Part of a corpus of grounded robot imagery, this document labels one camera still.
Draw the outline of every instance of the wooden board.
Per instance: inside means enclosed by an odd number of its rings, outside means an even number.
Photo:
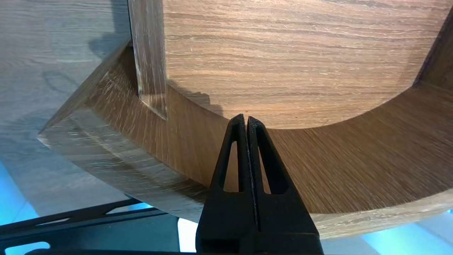
[[[129,0],[128,3],[139,97],[156,114],[166,118],[162,2]]]
[[[269,129],[322,237],[388,228],[453,206],[453,58],[443,56],[451,53],[452,31],[449,23],[417,86],[389,102],[333,125]],[[205,192],[199,183],[210,183],[228,119],[169,80],[163,120],[140,101],[133,63],[133,50],[119,49],[41,139],[114,187],[196,220]],[[237,176],[229,173],[226,186],[234,190]]]
[[[409,88],[453,3],[162,2],[176,90],[225,118],[279,129],[347,120]]]

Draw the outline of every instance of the wooden edge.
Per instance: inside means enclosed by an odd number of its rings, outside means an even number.
[[[167,118],[162,0],[129,0],[139,97]]]
[[[48,127],[39,140],[126,194],[178,217],[200,217],[205,187],[150,156],[88,108]]]
[[[453,189],[414,202],[345,214],[311,214],[322,239],[361,235],[423,220],[451,209]]]

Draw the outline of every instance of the black bracket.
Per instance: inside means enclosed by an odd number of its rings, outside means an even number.
[[[157,208],[109,213],[138,203],[129,199],[0,226],[0,255],[6,248],[36,242],[46,242],[50,249],[31,253],[179,251],[177,217]]]
[[[223,190],[237,143],[239,192]],[[264,191],[260,155],[271,194]],[[228,123],[196,234],[199,253],[323,254],[319,233],[262,122]]]

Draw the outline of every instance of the blue light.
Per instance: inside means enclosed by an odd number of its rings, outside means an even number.
[[[49,249],[50,245],[46,242],[38,242],[27,245],[19,245],[5,249],[6,255],[24,255],[25,253],[36,249]]]
[[[424,228],[409,224],[363,235],[381,255],[453,254],[453,247]]]
[[[146,204],[146,203],[140,203],[140,204],[135,204],[135,205],[128,206],[128,209],[130,211],[146,209],[146,208],[153,208],[153,207],[148,205],[148,204]]]

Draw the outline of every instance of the wood laminate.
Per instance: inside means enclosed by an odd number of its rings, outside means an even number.
[[[334,124],[405,91],[453,3],[162,2],[176,90],[225,118],[243,113],[278,129]]]
[[[332,125],[268,130],[323,238],[453,206],[453,58],[445,56],[452,26],[448,19],[416,85],[387,103]],[[46,124],[41,140],[114,187],[196,221],[206,192],[199,184],[211,181],[228,119],[169,79],[163,120],[139,99],[133,63],[129,46],[118,49]],[[237,187],[236,166],[233,153],[228,190]]]
[[[162,1],[129,0],[140,99],[167,117]]]

